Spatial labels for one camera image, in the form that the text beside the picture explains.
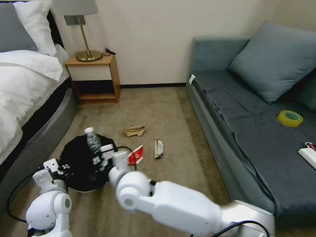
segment snack wrapper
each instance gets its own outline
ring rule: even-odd
[[[129,165],[134,165],[135,164],[135,160],[134,160],[134,156],[136,158],[136,164],[138,165],[142,159],[144,158],[143,157],[143,145],[139,146],[138,148],[136,148],[133,152],[131,152],[129,155],[128,155],[128,164]]]
[[[154,158],[155,159],[163,158],[164,151],[165,151],[165,147],[162,140],[155,139]]]

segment carpet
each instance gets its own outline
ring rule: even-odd
[[[141,137],[127,138],[125,127],[146,125]],[[117,146],[144,146],[138,170],[157,181],[168,180],[198,190],[219,205],[230,202],[212,153],[185,88],[123,89],[117,104],[80,105],[75,118],[50,158],[59,158],[64,145],[93,126]],[[165,144],[165,155],[154,160],[154,139]],[[12,202],[16,215],[25,217],[39,189],[30,180]],[[70,230],[74,237],[189,237],[187,233],[156,223],[144,213],[129,214],[115,199],[107,183],[91,193],[69,190],[72,199]],[[1,236],[26,236],[27,225],[0,216]],[[277,236],[316,236],[315,229],[278,230]]]

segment baseboard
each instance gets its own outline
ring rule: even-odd
[[[121,88],[155,88],[155,87],[185,87],[183,83],[161,83],[161,84],[134,84],[134,85],[121,85]]]

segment trash bag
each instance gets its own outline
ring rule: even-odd
[[[99,137],[102,146],[112,144],[114,148],[114,141],[110,138]],[[92,159],[94,155],[89,149],[87,138],[85,135],[75,137],[67,143],[59,157],[59,166],[63,171],[67,172],[64,178],[66,185],[79,192],[88,192],[101,188],[109,180],[108,174],[113,167],[111,159],[109,164],[103,171],[95,169]]]

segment gray throw pillow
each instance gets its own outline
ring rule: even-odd
[[[315,66],[316,33],[264,22],[229,68],[271,103]]]
[[[0,52],[38,50],[20,22],[12,3],[0,3],[0,33]]]

